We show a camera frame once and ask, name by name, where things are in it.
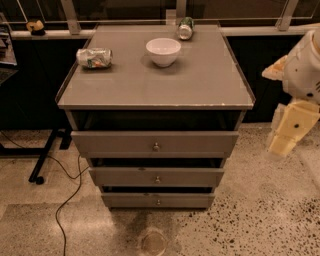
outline power cord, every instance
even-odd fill
[[[16,146],[19,147],[19,148],[24,148],[24,147],[22,147],[21,145],[15,143],[13,140],[11,140],[7,135],[4,134],[3,131],[0,131],[0,132],[1,132],[1,134],[3,135],[3,137],[5,137],[8,141],[10,141],[11,143],[13,143],[14,145],[16,145]]]
[[[14,142],[13,140],[11,140],[7,135],[5,135],[5,134],[3,133],[3,131],[0,131],[0,132],[1,132],[1,134],[2,134],[7,140],[9,140],[11,143],[13,143],[14,145],[16,145],[16,146],[19,147],[19,148],[24,148],[23,146],[17,144],[17,143]],[[63,229],[63,227],[62,227],[62,225],[61,225],[61,222],[60,222],[60,220],[59,220],[59,213],[61,212],[62,208],[79,192],[79,190],[80,190],[80,188],[81,188],[81,186],[82,186],[82,174],[89,168],[89,166],[86,167],[84,170],[81,171],[81,169],[80,169],[80,154],[79,154],[79,156],[78,156],[78,171],[79,171],[79,174],[78,174],[77,176],[75,176],[75,177],[72,177],[72,176],[67,172],[67,170],[63,167],[63,165],[60,163],[59,160],[57,160],[56,158],[54,158],[54,157],[52,157],[52,156],[49,156],[49,155],[47,155],[47,157],[50,158],[50,159],[52,159],[52,160],[54,160],[54,161],[56,161],[56,162],[60,165],[60,167],[62,168],[62,170],[65,172],[65,174],[66,174],[70,179],[75,180],[75,179],[77,179],[77,178],[79,177],[79,185],[78,185],[76,191],[75,191],[66,201],[64,201],[64,202],[59,206],[59,208],[57,209],[57,211],[56,211],[56,213],[55,213],[56,222],[57,222],[57,224],[59,225],[59,227],[60,227],[60,229],[61,229],[61,232],[62,232],[62,235],[63,235],[63,241],[64,241],[64,243],[63,243],[63,256],[65,256],[65,255],[66,255],[66,249],[67,249],[67,236],[66,236],[66,233],[65,233],[65,231],[64,231],[64,229]]]
[[[82,173],[84,171],[86,171],[89,167],[86,167],[83,171],[81,171],[80,169],[80,155],[78,156],[78,171],[79,171],[79,174],[76,176],[76,177],[72,177],[70,176],[70,174],[66,171],[66,169],[62,166],[62,164],[55,158],[51,157],[51,156],[48,156],[49,158],[55,160],[61,167],[62,169],[65,171],[65,173],[68,175],[68,177],[70,179],[76,179],[79,177],[79,185],[78,185],[78,188],[76,189],[76,191],[63,203],[59,206],[59,208],[57,209],[56,211],[56,221],[62,231],[62,234],[63,234],[63,255],[65,256],[66,255],[66,249],[67,249],[67,236],[66,236],[66,233],[59,221],[59,213],[61,212],[61,209],[79,192],[80,188],[81,188],[81,185],[82,185]]]

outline drawer front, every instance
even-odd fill
[[[96,186],[217,187],[219,168],[94,168],[89,170]]]
[[[230,156],[238,132],[72,132],[83,157]]]
[[[142,193],[103,193],[107,207],[142,208],[209,208],[214,195],[210,194],[142,194]]]

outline terrazzo floor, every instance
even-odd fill
[[[82,186],[59,214],[66,255],[205,256],[320,255],[320,127],[281,161],[265,157],[270,124],[242,124],[225,174],[208,210],[113,209],[85,171]],[[24,147],[44,143],[49,131],[7,131]],[[73,143],[49,155],[78,174]],[[15,147],[0,135],[5,147]],[[63,255],[55,214],[78,188],[47,158],[45,183],[29,183],[36,159],[0,159],[0,255]],[[87,163],[80,159],[83,170]]]

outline clear glass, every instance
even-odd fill
[[[278,19],[287,0],[194,0],[188,1],[187,15],[195,19],[255,20]],[[293,18],[311,18],[319,0],[300,0]]]
[[[175,13],[178,0],[70,0],[74,5],[80,24],[95,22],[155,21],[164,24],[169,13]],[[275,22],[283,13],[289,0],[182,0],[187,3],[186,16],[198,21],[232,21],[239,24],[243,20],[252,21],[246,26],[254,26],[256,20]],[[320,0],[299,0],[293,19],[311,20],[320,18]],[[46,29],[52,24],[63,24],[67,28],[67,18],[61,0],[1,0],[0,15],[9,23],[20,23],[39,19]]]
[[[16,0],[2,0],[0,13],[8,22],[26,22],[21,8]]]
[[[319,0],[300,0],[293,14],[293,18],[311,19],[317,10],[317,7],[319,7],[319,2]]]
[[[175,1],[166,0],[73,0],[79,21],[161,20]]]
[[[45,22],[65,22],[61,0],[37,0]]]

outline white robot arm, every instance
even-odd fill
[[[298,44],[262,76],[282,81],[283,90],[293,98],[278,105],[267,141],[267,150],[285,157],[320,118],[320,29],[309,31]]]

